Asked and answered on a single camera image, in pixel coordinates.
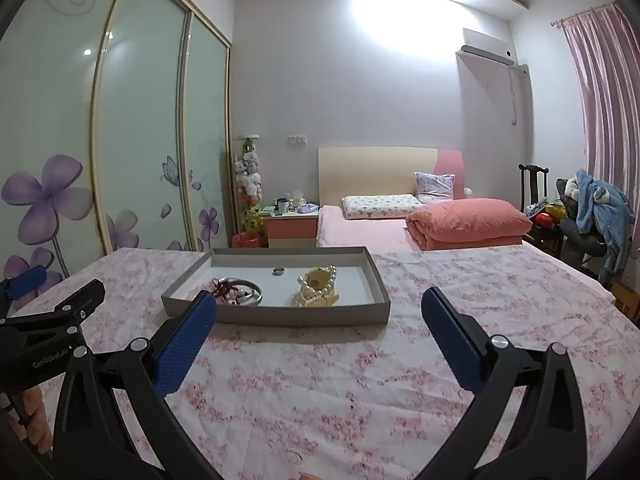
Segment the person's left hand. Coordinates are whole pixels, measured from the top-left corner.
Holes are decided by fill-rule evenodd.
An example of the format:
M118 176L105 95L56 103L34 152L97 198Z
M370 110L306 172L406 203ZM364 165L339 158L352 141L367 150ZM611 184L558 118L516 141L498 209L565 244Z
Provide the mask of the person's left hand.
M1 408L1 417L11 426L20 440L29 440L38 448L40 454L49 453L53 437L47 421L41 388L35 386L25 390L22 393L22 403L27 414L26 425L21 425L5 408Z

